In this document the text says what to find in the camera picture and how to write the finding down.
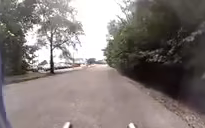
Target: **sky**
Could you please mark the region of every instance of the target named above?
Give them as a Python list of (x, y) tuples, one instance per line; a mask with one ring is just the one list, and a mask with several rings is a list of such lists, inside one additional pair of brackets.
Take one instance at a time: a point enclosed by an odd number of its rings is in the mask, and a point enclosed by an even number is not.
[[(85, 33), (84, 36), (80, 37), (82, 44), (78, 47), (78, 51), (73, 52), (70, 49), (73, 56), (84, 59), (104, 59), (102, 49), (107, 45), (107, 24), (121, 13), (119, 6), (115, 0), (74, 0), (73, 6), (78, 11), (76, 18), (82, 23)], [(34, 35), (34, 32), (28, 34), (28, 44), (36, 42)], [(38, 51), (37, 55), (39, 62), (49, 60), (49, 50), (46, 48)], [(61, 59), (55, 57), (55, 61), (61, 62)]]

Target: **gravel shoulder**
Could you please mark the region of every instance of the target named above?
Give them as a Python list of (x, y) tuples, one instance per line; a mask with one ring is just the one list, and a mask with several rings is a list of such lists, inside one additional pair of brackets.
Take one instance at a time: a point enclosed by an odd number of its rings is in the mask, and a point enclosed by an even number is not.
[(172, 99), (171, 97), (163, 94), (162, 92), (159, 92), (152, 88), (146, 88), (145, 86), (142, 86), (142, 84), (139, 84), (138, 82), (135, 82), (133, 80), (129, 80), (129, 82), (137, 86), (147, 95), (153, 97), (156, 101), (161, 103), (168, 110), (179, 116), (188, 124), (190, 128), (205, 128), (204, 114), (196, 111), (190, 106), (185, 105), (184, 103), (181, 103), (180, 101)]

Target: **green tree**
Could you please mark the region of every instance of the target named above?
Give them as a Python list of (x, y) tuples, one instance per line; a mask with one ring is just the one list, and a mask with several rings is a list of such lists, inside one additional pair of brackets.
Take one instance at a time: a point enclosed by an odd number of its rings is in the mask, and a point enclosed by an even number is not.
[(37, 22), (35, 0), (6, 0), (0, 4), (0, 49), (4, 72), (8, 75), (25, 73), (25, 33)]
[(41, 17), (39, 40), (41, 46), (50, 49), (50, 72), (54, 73), (53, 51), (59, 49), (64, 57), (71, 57), (68, 46), (76, 47), (82, 25), (75, 20), (75, 9), (70, 0), (38, 0), (38, 14)]

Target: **foliage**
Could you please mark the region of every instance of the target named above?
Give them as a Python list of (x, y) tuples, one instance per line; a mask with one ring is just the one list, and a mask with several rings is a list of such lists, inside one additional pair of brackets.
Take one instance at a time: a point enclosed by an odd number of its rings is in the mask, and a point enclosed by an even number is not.
[(75, 20), (75, 9), (70, 0), (38, 0), (37, 12), (40, 15), (38, 44), (50, 49), (50, 71), (54, 73), (53, 51), (62, 51), (64, 57), (71, 58), (69, 46), (74, 48), (82, 34), (82, 25)]
[(95, 64), (96, 63), (96, 59), (95, 58), (89, 58), (87, 59), (87, 64)]
[(7, 75), (23, 74), (28, 67), (25, 33), (38, 20), (33, 14), (35, 2), (6, 0), (0, 4), (0, 49)]
[(133, 5), (137, 9), (128, 14), (130, 20), (108, 25), (108, 64), (121, 71), (145, 63), (185, 66), (205, 34), (205, 2), (144, 0)]

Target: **paved path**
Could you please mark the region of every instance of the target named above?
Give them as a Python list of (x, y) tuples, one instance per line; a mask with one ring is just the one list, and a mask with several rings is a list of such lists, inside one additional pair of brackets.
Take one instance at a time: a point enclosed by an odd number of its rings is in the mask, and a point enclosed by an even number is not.
[(106, 66), (4, 88), (14, 128), (187, 128), (178, 116)]

